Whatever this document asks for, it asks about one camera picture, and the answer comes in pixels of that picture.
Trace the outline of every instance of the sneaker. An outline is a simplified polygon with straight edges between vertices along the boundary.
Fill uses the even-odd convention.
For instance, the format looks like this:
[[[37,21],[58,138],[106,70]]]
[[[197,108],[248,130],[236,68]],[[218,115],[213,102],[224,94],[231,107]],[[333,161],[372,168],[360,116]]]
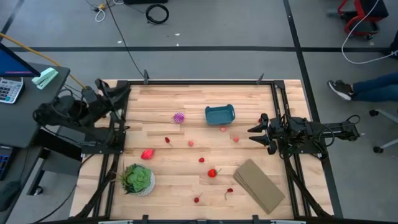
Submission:
[[[393,50],[393,49],[384,50],[382,52],[382,54],[384,54],[385,56],[390,55],[390,58],[398,60],[398,52],[397,52],[397,50]]]
[[[328,81],[328,87],[344,100],[351,100],[351,97],[354,95],[351,86],[341,80],[337,80],[336,82]]]

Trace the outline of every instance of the stack of cardboard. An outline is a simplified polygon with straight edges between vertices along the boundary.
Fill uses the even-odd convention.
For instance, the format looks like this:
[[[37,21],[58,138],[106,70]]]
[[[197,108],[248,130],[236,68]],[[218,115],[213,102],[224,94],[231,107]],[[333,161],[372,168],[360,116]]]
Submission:
[[[233,178],[267,214],[270,214],[285,198],[285,195],[251,159],[235,171]]]

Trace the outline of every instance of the purple ball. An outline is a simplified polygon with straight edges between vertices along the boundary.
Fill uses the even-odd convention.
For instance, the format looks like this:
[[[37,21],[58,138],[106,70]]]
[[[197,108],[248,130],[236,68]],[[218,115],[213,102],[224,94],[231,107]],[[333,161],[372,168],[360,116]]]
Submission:
[[[182,123],[182,122],[184,121],[185,116],[184,116],[183,113],[178,112],[178,113],[176,113],[176,114],[174,115],[173,118],[174,118],[174,122],[176,122],[177,124],[180,124],[180,123]]]

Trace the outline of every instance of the wooden table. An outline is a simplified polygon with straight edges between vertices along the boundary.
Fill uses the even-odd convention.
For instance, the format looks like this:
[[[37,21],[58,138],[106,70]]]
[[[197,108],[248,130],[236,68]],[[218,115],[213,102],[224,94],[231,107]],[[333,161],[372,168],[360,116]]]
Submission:
[[[111,86],[116,86],[116,81],[106,80]],[[292,116],[309,118],[301,81],[284,81]],[[236,119],[223,133],[219,127],[206,124],[204,110],[206,106],[226,104],[234,106]],[[172,121],[176,112],[185,114],[182,124]],[[141,219],[143,215],[156,220],[250,220],[252,215],[259,215],[260,219],[293,218],[283,160],[277,154],[268,155],[264,146],[248,139],[255,134],[247,130],[257,124],[261,113],[275,117],[271,88],[267,85],[132,85],[126,116],[131,129],[127,132],[118,173],[123,166],[143,164],[153,170],[156,186],[150,195],[137,197],[125,195],[117,183],[111,218]],[[97,125],[107,126],[108,120],[98,121]],[[233,141],[235,136],[240,139],[238,143]],[[172,146],[165,142],[165,137],[170,138]],[[193,147],[188,146],[189,140],[194,141]],[[151,160],[140,158],[145,149],[155,149]],[[93,156],[81,168],[70,215],[78,213],[96,190],[102,157]],[[205,158],[204,163],[198,162],[201,157]],[[309,191],[332,214],[321,162],[309,155],[300,158]],[[232,178],[234,171],[248,159],[286,196],[269,215]],[[209,169],[222,170],[216,178],[210,178]],[[234,192],[225,200],[228,188]],[[200,202],[195,203],[193,199],[200,194]],[[296,194],[302,208],[297,188]],[[100,215],[105,201],[101,203]]]

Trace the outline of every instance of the calculator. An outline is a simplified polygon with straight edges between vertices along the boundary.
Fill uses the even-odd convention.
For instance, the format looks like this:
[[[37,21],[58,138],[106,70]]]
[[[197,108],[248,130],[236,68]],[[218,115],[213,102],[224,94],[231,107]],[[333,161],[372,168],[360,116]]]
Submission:
[[[23,78],[0,79],[0,103],[13,104],[24,90]]]

